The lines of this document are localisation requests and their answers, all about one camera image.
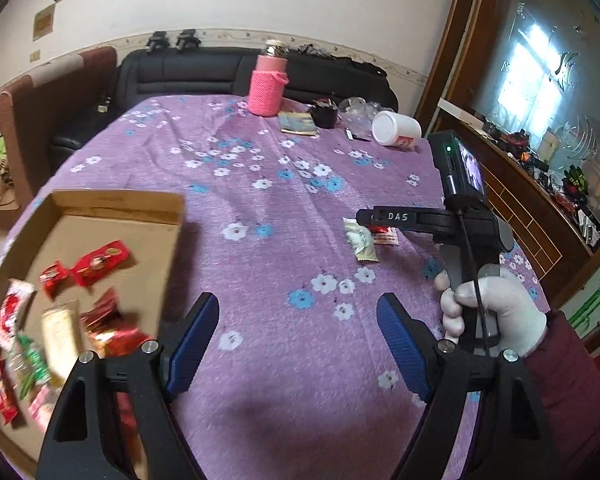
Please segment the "maroon sleeved right forearm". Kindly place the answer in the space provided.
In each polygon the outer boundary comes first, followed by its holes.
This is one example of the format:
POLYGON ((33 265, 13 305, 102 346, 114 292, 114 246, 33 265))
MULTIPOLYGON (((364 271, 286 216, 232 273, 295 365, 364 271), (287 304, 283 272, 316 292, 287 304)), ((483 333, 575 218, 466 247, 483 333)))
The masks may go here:
POLYGON ((563 479, 600 479, 600 370, 562 312, 524 358, 550 423, 563 479))

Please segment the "white gloved right hand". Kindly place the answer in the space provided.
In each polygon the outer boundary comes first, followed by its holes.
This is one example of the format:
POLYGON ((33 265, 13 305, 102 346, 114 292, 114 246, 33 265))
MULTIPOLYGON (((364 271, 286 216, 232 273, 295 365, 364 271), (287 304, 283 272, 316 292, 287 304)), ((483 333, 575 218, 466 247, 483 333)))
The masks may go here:
MULTIPOLYGON (((497 276, 479 278, 478 285, 484 310, 498 318, 501 348, 528 356, 544 339, 546 315, 535 305, 521 281, 502 266, 497 276)), ((460 336, 468 331, 463 313, 478 307, 475 285, 467 282, 452 289, 449 275, 442 271, 434 279, 434 287, 441 292, 445 338, 459 342, 460 336)))

